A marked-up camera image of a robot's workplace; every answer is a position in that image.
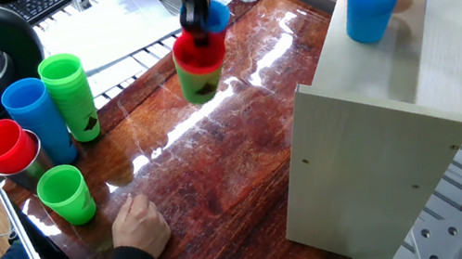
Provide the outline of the person's right hand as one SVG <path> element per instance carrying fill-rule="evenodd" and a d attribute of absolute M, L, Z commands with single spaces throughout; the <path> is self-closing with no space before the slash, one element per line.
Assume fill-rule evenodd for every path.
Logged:
<path fill-rule="evenodd" d="M 170 237 L 171 228 L 154 202 L 144 194 L 130 196 L 112 225 L 113 246 L 137 248 L 158 259 Z"/>

